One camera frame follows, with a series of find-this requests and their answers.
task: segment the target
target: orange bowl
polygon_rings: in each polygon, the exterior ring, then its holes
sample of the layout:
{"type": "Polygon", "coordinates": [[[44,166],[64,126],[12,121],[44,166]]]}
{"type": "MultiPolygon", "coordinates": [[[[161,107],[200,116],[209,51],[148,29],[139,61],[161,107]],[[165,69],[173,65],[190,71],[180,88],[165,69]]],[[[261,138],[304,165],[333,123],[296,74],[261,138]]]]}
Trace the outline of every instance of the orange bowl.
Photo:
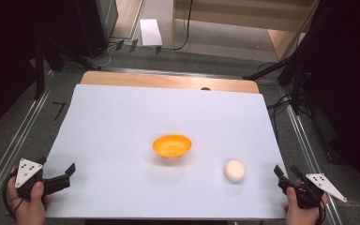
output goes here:
{"type": "Polygon", "coordinates": [[[156,139],[153,143],[153,149],[163,158],[178,158],[188,152],[191,145],[189,138],[179,134],[171,134],[156,139]]]}

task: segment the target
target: human hand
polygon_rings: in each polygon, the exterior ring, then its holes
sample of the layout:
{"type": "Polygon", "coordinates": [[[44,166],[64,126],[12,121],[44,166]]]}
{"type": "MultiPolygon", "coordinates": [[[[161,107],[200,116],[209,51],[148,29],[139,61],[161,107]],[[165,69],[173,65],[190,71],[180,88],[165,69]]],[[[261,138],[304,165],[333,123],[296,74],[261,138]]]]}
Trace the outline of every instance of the human hand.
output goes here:
{"type": "MultiPolygon", "coordinates": [[[[11,177],[7,183],[7,190],[11,199],[11,210],[14,212],[19,225],[42,225],[45,223],[45,206],[42,203],[44,186],[42,182],[36,182],[31,190],[30,199],[22,199],[18,196],[15,187],[16,176],[11,177]]],[[[49,197],[44,198],[46,204],[51,203],[49,197]]]]}
{"type": "MultiPolygon", "coordinates": [[[[297,205],[296,191],[293,187],[286,189],[286,195],[288,196],[288,205],[285,205],[283,209],[287,211],[286,224],[287,225],[315,225],[317,219],[320,217],[319,208],[302,209],[297,205]]],[[[328,197],[326,193],[322,195],[321,207],[327,204],[328,197]]]]}

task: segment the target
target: white ball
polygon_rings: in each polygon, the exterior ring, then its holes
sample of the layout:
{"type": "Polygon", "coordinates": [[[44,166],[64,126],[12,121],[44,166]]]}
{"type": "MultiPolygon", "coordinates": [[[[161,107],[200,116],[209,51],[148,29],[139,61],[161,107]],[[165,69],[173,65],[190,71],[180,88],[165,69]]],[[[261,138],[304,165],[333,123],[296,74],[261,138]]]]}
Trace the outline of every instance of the white ball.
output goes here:
{"type": "Polygon", "coordinates": [[[238,183],[245,177],[246,169],[244,164],[239,160],[230,160],[224,167],[224,174],[227,179],[232,182],[238,183]]]}

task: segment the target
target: table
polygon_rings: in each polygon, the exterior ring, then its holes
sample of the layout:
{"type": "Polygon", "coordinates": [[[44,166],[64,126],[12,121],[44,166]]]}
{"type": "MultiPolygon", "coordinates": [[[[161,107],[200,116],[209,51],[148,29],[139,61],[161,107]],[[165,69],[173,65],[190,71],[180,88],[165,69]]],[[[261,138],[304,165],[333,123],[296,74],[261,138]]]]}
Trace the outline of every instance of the table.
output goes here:
{"type": "MultiPolygon", "coordinates": [[[[278,59],[287,56],[300,34],[308,30],[318,0],[194,0],[191,20],[268,29],[278,59]]],[[[190,0],[173,1],[172,47],[175,20],[188,19],[190,0]]]]}
{"type": "Polygon", "coordinates": [[[286,197],[273,173],[276,164],[284,167],[283,161],[257,93],[255,82],[242,80],[87,72],[75,89],[44,172],[56,176],[73,161],[77,171],[71,188],[52,196],[55,204],[47,216],[284,218],[286,197]],[[233,90],[250,94],[228,92],[233,90]],[[149,149],[168,130],[187,134],[193,141],[189,153],[166,160],[149,149]],[[247,165],[248,176],[239,184],[223,175],[225,162],[232,158],[247,165]]]}

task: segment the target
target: white tabletop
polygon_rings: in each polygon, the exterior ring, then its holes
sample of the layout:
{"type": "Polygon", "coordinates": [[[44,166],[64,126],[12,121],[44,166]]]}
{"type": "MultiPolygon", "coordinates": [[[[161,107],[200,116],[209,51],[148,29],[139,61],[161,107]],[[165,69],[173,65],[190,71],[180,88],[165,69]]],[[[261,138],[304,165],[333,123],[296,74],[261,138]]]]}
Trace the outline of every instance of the white tabletop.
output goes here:
{"type": "Polygon", "coordinates": [[[285,218],[273,170],[284,168],[260,94],[77,85],[44,167],[71,187],[52,195],[49,218],[285,218]],[[166,134],[192,147],[164,159],[152,149],[166,134]],[[245,179],[223,168],[243,161],[245,179]]]}

